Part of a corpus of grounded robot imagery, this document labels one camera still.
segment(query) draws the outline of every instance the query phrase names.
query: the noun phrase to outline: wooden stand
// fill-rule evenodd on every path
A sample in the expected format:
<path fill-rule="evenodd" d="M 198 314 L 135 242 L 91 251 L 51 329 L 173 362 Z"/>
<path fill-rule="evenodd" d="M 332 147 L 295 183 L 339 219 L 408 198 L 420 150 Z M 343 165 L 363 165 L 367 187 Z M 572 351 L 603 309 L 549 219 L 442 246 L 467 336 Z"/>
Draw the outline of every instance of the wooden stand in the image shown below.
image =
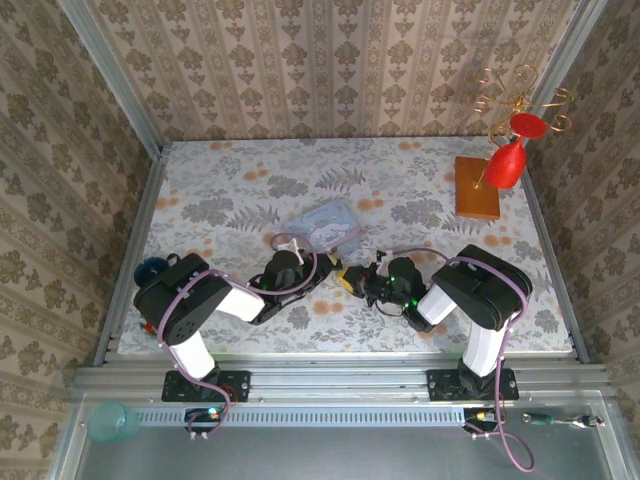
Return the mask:
<path fill-rule="evenodd" d="M 484 158 L 456 157 L 456 215 L 497 220 L 500 218 L 498 189 L 480 180 Z"/>

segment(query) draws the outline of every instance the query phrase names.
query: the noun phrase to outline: mounting plate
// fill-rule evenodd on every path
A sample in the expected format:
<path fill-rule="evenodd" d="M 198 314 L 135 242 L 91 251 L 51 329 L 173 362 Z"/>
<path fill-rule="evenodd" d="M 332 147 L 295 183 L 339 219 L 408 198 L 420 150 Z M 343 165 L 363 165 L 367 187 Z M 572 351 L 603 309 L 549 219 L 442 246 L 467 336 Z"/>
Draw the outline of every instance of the mounting plate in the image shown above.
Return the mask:
<path fill-rule="evenodd" d="M 245 403 L 249 400 L 249 391 L 251 390 L 251 372 L 245 370 L 226 370 L 221 371 L 215 384 L 218 387 L 231 387 L 230 395 L 232 402 Z M 213 390 L 199 387 L 189 382 L 177 370 L 168 371 L 164 377 L 164 386 L 162 388 L 163 402 L 181 402 L 181 403 L 202 403 L 224 402 L 222 395 Z"/>
<path fill-rule="evenodd" d="M 460 385 L 460 372 L 457 368 L 442 370 L 427 370 L 427 387 L 429 400 L 432 402 L 452 402 L 459 400 L 487 400 L 494 399 L 493 383 L 478 396 L 471 395 Z M 516 375 L 510 368 L 503 368 L 500 376 L 500 393 L 504 400 L 518 400 L 518 384 Z"/>

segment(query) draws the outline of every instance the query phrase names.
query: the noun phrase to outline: floral tablecloth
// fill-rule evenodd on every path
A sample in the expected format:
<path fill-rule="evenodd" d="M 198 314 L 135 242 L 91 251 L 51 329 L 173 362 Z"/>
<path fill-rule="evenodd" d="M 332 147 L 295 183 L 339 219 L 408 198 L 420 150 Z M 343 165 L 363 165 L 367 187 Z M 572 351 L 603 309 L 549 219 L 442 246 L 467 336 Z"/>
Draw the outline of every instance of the floral tablecloth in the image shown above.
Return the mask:
<path fill-rule="evenodd" d="M 184 142 L 171 150 L 145 257 L 198 252 L 237 278 L 262 272 L 269 239 L 288 219 L 343 199 L 362 226 L 362 248 L 431 246 L 448 256 L 475 243 L 530 276 L 529 312 L 510 339 L 512 352 L 569 352 L 568 334 L 520 184 L 501 192 L 497 221 L 457 217 L 454 159 L 486 156 L 485 137 L 244 140 Z M 441 265 L 412 255 L 425 280 Z M 158 351 L 131 305 L 118 352 Z M 350 296 L 331 276 L 305 299 L 256 327 L 214 314 L 201 332 L 212 353 L 448 352 L 465 348 L 459 310 L 434 331 L 416 333 Z"/>

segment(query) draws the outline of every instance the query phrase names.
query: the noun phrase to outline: wall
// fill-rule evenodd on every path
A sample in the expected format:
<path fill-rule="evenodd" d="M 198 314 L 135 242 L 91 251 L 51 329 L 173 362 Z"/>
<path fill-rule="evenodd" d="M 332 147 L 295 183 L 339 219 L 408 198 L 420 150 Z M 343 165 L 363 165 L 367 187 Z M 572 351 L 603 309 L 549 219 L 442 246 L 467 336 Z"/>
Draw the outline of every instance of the wall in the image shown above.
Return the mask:
<path fill-rule="evenodd" d="M 610 0 L 563 86 L 573 128 L 530 171 L 587 347 L 640 448 L 640 2 Z"/>
<path fill-rule="evenodd" d="M 55 1 L 0 1 L 0 478 L 46 472 L 148 167 Z"/>
<path fill-rule="evenodd" d="M 486 133 L 471 72 L 542 70 L 576 3 L 89 0 L 164 142 Z"/>

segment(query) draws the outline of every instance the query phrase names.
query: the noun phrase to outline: black mounting bracket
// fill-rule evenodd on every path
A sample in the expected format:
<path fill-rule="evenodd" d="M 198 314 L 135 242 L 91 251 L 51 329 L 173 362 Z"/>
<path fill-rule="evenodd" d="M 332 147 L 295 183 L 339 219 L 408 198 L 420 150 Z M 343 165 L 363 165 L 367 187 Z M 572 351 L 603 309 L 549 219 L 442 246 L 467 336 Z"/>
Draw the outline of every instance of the black mounting bracket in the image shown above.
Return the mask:
<path fill-rule="evenodd" d="M 216 385 L 229 394 L 232 403 L 245 403 L 251 391 L 251 372 L 245 370 L 213 370 L 202 379 L 203 382 Z M 209 388 L 189 382 L 177 370 L 167 372 L 162 388 L 163 402 L 180 403 L 220 403 L 222 395 Z"/>
<path fill-rule="evenodd" d="M 460 362 L 458 368 L 427 370 L 427 388 L 432 402 L 465 400 L 494 401 L 495 379 L 493 373 L 487 377 L 475 376 Z M 503 400 L 518 400 L 516 375 L 510 368 L 500 374 L 500 394 Z"/>

